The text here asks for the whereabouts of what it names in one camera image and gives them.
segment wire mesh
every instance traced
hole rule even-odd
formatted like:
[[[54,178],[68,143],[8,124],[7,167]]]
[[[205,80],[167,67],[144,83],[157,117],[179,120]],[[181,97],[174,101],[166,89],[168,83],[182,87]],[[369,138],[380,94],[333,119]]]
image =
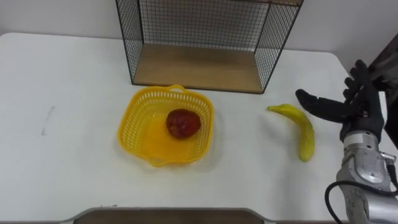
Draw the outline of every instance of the wire mesh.
[[[116,5],[132,83],[143,45],[139,2],[138,0],[116,0]]]
[[[131,81],[143,44],[165,44],[254,51],[265,90],[302,1],[116,0]]]
[[[255,51],[261,87],[266,89],[300,7],[271,4]]]
[[[230,0],[141,0],[145,43],[254,50],[268,4]]]

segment red apple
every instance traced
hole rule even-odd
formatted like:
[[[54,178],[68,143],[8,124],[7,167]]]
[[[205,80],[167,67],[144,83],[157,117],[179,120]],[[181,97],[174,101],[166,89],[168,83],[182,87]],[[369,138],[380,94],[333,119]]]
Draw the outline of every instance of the red apple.
[[[166,119],[166,127],[169,133],[178,139],[193,136],[200,129],[200,126],[199,115],[186,109],[173,110]]]

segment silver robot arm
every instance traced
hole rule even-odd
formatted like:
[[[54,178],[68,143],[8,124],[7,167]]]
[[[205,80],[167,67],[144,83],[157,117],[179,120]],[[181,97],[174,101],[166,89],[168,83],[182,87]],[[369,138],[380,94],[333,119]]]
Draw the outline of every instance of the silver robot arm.
[[[346,135],[344,145],[345,156],[337,181],[349,180],[390,192],[391,180],[386,166],[394,165],[396,157],[379,151],[377,137],[368,131],[353,131]],[[376,194],[352,185],[339,187],[351,224],[398,223],[395,196]]]
[[[345,79],[348,87],[345,102],[318,98],[305,90],[297,90],[302,107],[314,116],[341,123],[340,140],[344,143],[344,158],[337,181],[325,190],[325,203],[337,223],[330,191],[339,186],[345,198],[351,224],[398,224],[398,182],[394,163],[396,157],[380,152],[379,143],[385,118],[381,100],[373,87],[368,67],[358,60]],[[391,184],[396,188],[391,192]]]

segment yellow basket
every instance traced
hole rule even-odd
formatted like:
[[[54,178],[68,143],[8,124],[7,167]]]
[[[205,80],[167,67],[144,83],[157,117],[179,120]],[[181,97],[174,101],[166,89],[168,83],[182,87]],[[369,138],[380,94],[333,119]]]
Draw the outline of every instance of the yellow basket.
[[[196,112],[201,128],[188,139],[171,136],[166,128],[167,115],[183,108]],[[189,163],[202,158],[211,141],[214,109],[205,96],[180,85],[152,86],[138,91],[124,113],[118,141],[128,153],[156,167],[168,163]]]

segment yellow banana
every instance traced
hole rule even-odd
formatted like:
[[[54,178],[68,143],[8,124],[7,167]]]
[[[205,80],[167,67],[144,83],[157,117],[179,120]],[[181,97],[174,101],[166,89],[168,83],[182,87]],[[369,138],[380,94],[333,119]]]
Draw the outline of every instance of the yellow banana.
[[[298,156],[303,162],[310,160],[315,150],[315,139],[312,123],[305,113],[290,104],[269,106],[268,110],[282,114],[300,126],[301,135]]]

